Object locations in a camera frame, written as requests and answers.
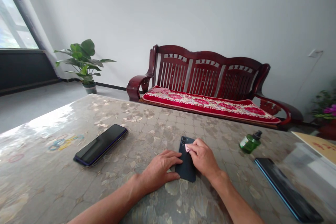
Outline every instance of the window frame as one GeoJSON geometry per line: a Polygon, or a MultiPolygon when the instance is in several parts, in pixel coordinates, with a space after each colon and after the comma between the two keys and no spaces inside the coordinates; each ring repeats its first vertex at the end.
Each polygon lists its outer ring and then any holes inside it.
{"type": "Polygon", "coordinates": [[[0,50],[10,50],[10,51],[13,51],[13,50],[26,50],[26,51],[41,51],[41,50],[45,50],[44,47],[42,46],[41,44],[41,41],[38,39],[38,36],[37,34],[35,33],[34,31],[34,28],[33,28],[33,24],[31,23],[29,17],[27,16],[27,14],[25,13],[22,5],[19,3],[18,0],[13,0],[15,6],[17,7],[23,21],[25,22],[31,36],[33,37],[38,49],[29,49],[29,48],[0,48],[0,50]]]}

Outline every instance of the bench armrest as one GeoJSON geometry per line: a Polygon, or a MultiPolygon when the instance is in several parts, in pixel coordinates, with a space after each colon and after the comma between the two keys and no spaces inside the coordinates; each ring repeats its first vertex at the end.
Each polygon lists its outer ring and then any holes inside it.
{"type": "Polygon", "coordinates": [[[275,105],[278,105],[280,108],[282,108],[286,112],[287,118],[284,121],[282,121],[280,123],[280,125],[287,124],[291,121],[295,121],[295,122],[298,122],[298,123],[303,121],[302,113],[297,108],[293,107],[292,105],[289,105],[289,104],[284,103],[282,101],[277,101],[277,100],[272,100],[270,98],[267,98],[261,92],[256,93],[254,96],[258,97],[262,100],[272,102],[275,105]]]}
{"type": "Polygon", "coordinates": [[[127,84],[127,94],[129,96],[129,100],[132,102],[138,102],[140,99],[140,85],[144,93],[148,91],[149,80],[153,78],[153,75],[146,74],[146,75],[137,75],[134,76],[127,84]]]}

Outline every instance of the pink flower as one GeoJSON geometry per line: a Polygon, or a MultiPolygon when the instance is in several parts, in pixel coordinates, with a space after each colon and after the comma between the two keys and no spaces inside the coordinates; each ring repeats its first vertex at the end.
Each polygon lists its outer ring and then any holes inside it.
{"type": "Polygon", "coordinates": [[[177,95],[177,94],[169,94],[168,96],[170,98],[177,99],[177,100],[181,100],[182,99],[182,97],[180,95],[177,95]]]}
{"type": "Polygon", "coordinates": [[[218,105],[220,105],[224,108],[227,108],[227,109],[237,110],[237,108],[235,106],[232,106],[232,105],[229,105],[229,104],[226,104],[226,103],[219,103],[218,105]]]}
{"type": "Polygon", "coordinates": [[[324,112],[336,116],[336,104],[332,105],[330,108],[325,108],[324,112]]]}
{"type": "Polygon", "coordinates": [[[255,107],[246,107],[245,110],[248,112],[254,113],[254,114],[259,114],[259,115],[264,115],[264,111],[260,108],[255,108],[255,107]]]}
{"type": "Polygon", "coordinates": [[[197,102],[197,103],[199,103],[199,104],[202,104],[202,105],[209,104],[208,101],[202,100],[202,99],[198,99],[198,98],[194,99],[194,101],[197,102]]]}

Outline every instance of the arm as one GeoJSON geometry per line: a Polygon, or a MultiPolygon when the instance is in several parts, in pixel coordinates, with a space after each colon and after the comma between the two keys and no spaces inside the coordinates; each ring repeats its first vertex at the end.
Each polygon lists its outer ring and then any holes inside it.
{"type": "Polygon", "coordinates": [[[134,76],[127,84],[127,94],[129,96],[129,100],[132,102],[137,102],[140,99],[140,85],[144,93],[148,91],[149,79],[153,76],[151,75],[137,75],[134,76]]]}
{"type": "Polygon", "coordinates": [[[133,175],[122,187],[86,209],[68,224],[119,223],[146,194],[159,189],[169,181],[180,178],[177,173],[167,173],[167,170],[183,162],[179,159],[181,155],[172,150],[165,150],[151,161],[142,174],[133,175]]]}
{"type": "Polygon", "coordinates": [[[215,188],[234,224],[264,224],[263,220],[236,191],[226,172],[222,171],[211,149],[199,138],[188,144],[195,167],[215,188]]]}
{"type": "Polygon", "coordinates": [[[280,123],[280,125],[287,124],[287,123],[291,122],[292,120],[296,121],[296,122],[302,122],[303,121],[302,113],[297,108],[293,107],[292,105],[289,105],[289,104],[284,103],[282,101],[277,101],[277,100],[272,100],[270,98],[267,98],[261,92],[258,92],[256,94],[254,94],[254,96],[258,97],[260,99],[272,102],[272,103],[278,105],[280,108],[282,108],[286,112],[287,118],[284,121],[282,121],[280,123]]]}

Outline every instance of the green bottle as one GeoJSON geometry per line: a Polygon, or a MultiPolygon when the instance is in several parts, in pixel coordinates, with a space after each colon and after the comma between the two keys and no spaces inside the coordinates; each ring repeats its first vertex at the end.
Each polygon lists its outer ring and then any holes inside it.
{"type": "Polygon", "coordinates": [[[257,148],[261,142],[259,141],[262,132],[258,131],[253,135],[247,135],[239,144],[241,150],[247,154],[250,154],[255,148],[257,148]]]}

